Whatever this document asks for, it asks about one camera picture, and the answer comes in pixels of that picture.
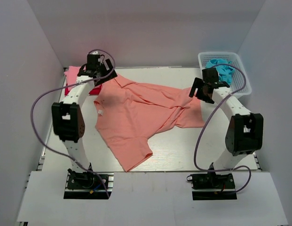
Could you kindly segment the salmon orange t-shirt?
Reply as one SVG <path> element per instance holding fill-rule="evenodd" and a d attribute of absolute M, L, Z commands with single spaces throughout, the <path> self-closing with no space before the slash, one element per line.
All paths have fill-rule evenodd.
<path fill-rule="evenodd" d="M 124 171 L 153 155 L 148 139 L 179 128 L 204 126 L 200 100 L 190 89 L 138 83 L 118 75 L 104 83 L 94 101 L 97 131 Z"/>

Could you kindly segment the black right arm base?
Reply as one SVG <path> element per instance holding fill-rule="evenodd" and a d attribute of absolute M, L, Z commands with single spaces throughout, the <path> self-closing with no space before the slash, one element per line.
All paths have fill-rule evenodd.
<path fill-rule="evenodd" d="M 218 175 L 214 172 L 187 176 L 191 183 L 194 201 L 236 200 L 236 186 L 231 173 Z"/>

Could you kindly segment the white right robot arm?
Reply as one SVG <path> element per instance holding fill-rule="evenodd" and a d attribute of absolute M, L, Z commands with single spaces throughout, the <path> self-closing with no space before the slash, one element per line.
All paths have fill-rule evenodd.
<path fill-rule="evenodd" d="M 225 150 L 214 161 L 207 172 L 208 184 L 214 188 L 220 187 L 224 175 L 239 167 L 237 164 L 246 156 L 261 149 L 263 143 L 264 119 L 260 113 L 252 113 L 236 97 L 236 91 L 231 91 L 228 83 L 219 80 L 215 67 L 202 70 L 202 78 L 195 78 L 189 97 L 196 97 L 206 103 L 216 104 L 198 136 L 196 145 L 200 144 L 202 135 L 218 109 L 221 109 L 229 121 L 225 136 Z"/>

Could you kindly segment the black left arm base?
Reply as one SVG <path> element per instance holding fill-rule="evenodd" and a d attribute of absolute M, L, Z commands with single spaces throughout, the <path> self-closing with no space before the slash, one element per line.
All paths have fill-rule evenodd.
<path fill-rule="evenodd" d="M 107 200 L 113 190 L 113 173 L 99 176 L 68 169 L 63 198 L 65 200 Z"/>

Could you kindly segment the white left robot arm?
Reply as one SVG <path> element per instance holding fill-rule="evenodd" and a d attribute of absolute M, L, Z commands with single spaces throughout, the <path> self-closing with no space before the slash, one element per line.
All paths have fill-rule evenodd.
<path fill-rule="evenodd" d="M 54 133 L 71 158 L 72 167 L 69 172 L 81 173 L 78 181 L 85 188 L 94 184 L 95 177 L 87 172 L 92 170 L 92 166 L 83 146 L 85 123 L 81 106 L 95 87 L 117 77 L 115 67 L 106 54 L 99 50 L 89 52 L 87 62 L 79 68 L 76 75 L 76 85 L 61 102 L 53 103 L 51 107 Z"/>

